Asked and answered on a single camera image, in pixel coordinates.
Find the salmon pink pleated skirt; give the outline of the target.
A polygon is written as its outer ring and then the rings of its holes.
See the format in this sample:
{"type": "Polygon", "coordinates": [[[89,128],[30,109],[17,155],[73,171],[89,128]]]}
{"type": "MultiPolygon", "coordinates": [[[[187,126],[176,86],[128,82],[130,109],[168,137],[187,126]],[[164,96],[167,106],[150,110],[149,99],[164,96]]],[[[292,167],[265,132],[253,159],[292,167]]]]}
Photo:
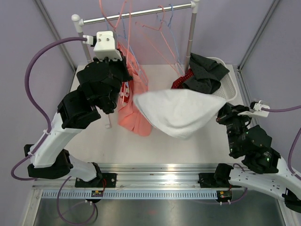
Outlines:
{"type": "Polygon", "coordinates": [[[120,97],[118,100],[118,125],[125,129],[140,135],[142,137],[149,136],[152,131],[152,125],[146,120],[146,118],[140,113],[136,107],[133,98],[137,95],[143,94],[148,91],[140,79],[138,79],[133,73],[129,71],[133,80],[128,81],[130,86],[130,99],[126,105],[122,105],[120,97]]]}

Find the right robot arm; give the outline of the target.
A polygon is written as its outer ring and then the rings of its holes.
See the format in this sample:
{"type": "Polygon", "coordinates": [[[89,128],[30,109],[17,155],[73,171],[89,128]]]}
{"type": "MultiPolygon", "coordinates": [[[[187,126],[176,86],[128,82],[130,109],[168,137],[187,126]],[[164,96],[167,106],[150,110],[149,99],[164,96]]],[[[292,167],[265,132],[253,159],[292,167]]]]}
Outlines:
{"type": "Polygon", "coordinates": [[[262,101],[250,107],[226,103],[216,122],[225,125],[230,157],[243,157],[244,172],[226,163],[218,164],[214,183],[218,186],[242,186],[270,195],[290,210],[301,211],[301,174],[271,147],[272,137],[259,125],[248,127],[252,117],[267,117],[272,110],[262,101]]]}

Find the dark grey dotted skirt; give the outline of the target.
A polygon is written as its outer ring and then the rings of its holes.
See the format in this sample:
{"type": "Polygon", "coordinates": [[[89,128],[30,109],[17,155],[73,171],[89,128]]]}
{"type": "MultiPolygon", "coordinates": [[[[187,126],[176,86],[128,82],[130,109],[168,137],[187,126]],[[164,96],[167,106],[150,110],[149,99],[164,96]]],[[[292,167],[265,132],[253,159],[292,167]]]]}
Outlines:
{"type": "Polygon", "coordinates": [[[213,94],[221,86],[221,80],[230,71],[215,60],[194,53],[190,54],[193,75],[182,83],[184,89],[213,94]]]}

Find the dark red polka dot skirt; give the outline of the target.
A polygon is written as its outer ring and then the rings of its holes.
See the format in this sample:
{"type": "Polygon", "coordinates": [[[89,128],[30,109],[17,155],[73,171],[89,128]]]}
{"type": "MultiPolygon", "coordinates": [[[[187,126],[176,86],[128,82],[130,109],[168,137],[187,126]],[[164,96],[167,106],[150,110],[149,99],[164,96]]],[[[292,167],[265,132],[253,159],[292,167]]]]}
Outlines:
{"type": "Polygon", "coordinates": [[[177,80],[175,80],[171,86],[171,89],[182,89],[183,83],[190,79],[193,76],[193,71],[189,69],[184,76],[179,77],[177,80]]]}

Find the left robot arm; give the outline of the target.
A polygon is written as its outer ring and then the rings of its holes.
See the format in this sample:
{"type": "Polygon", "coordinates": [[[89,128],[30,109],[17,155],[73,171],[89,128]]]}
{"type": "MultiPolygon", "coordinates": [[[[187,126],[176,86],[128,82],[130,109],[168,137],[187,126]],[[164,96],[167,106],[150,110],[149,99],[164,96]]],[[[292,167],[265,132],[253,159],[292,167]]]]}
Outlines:
{"type": "Polygon", "coordinates": [[[77,72],[78,87],[59,103],[57,112],[39,141],[25,145],[26,156],[31,159],[28,175],[32,178],[77,178],[76,187],[104,185],[102,172],[95,162],[84,162],[73,157],[66,145],[91,123],[104,114],[114,113],[122,84],[132,80],[126,57],[116,61],[106,57],[94,60],[77,72]]]}

